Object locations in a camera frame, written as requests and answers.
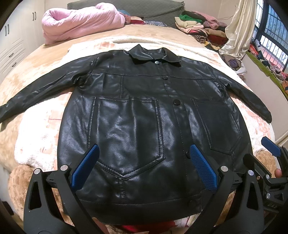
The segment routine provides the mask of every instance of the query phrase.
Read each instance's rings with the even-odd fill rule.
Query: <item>chest pocket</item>
[[[94,97],[88,146],[98,144],[97,165],[129,179],[165,159],[157,100]]]
[[[210,149],[232,154],[242,134],[228,106],[212,101],[193,99],[193,102],[203,124]]]

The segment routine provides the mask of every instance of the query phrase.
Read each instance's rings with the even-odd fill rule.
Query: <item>metal pin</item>
[[[40,173],[40,169],[39,168],[37,168],[37,169],[35,169],[35,171],[34,171],[34,174],[39,174]]]
[[[254,175],[254,172],[252,170],[248,170],[248,174],[253,176]]]
[[[60,167],[60,170],[62,170],[62,171],[65,171],[65,170],[67,170],[68,169],[68,166],[67,165],[62,165],[61,167]]]
[[[228,171],[228,167],[222,166],[222,167],[221,167],[221,171],[224,171],[224,172]]]

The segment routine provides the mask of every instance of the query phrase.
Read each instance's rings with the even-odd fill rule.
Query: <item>green cloth on windowsill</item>
[[[266,76],[270,77],[270,79],[274,82],[274,84],[276,84],[279,87],[279,89],[281,89],[282,93],[284,94],[284,96],[288,100],[288,95],[285,93],[285,90],[282,87],[282,84],[279,82],[279,80],[276,78],[276,76],[267,67],[265,67],[265,65],[263,63],[261,63],[261,61],[259,61],[253,54],[251,54],[250,52],[246,52],[246,54],[257,65],[257,67],[259,67],[259,69]]]
[[[180,20],[183,20],[183,21],[192,20],[192,21],[196,21],[196,22],[201,23],[201,24],[203,23],[202,20],[194,19],[194,18],[192,18],[192,17],[190,17],[188,15],[179,15],[179,18],[180,18]]]

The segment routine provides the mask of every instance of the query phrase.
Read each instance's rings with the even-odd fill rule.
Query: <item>cream satin curtain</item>
[[[249,49],[255,27],[257,0],[240,0],[231,24],[226,28],[228,42],[219,50],[220,54],[227,54],[242,59]]]

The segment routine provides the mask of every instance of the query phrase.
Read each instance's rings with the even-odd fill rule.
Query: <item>black leather jacket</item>
[[[204,186],[186,156],[192,144],[220,165],[243,169],[252,147],[228,91],[272,121],[253,92],[210,65],[137,45],[80,58],[40,77],[0,107],[0,122],[71,86],[58,165],[99,145],[99,161],[77,195],[104,223],[153,223],[200,212]]]

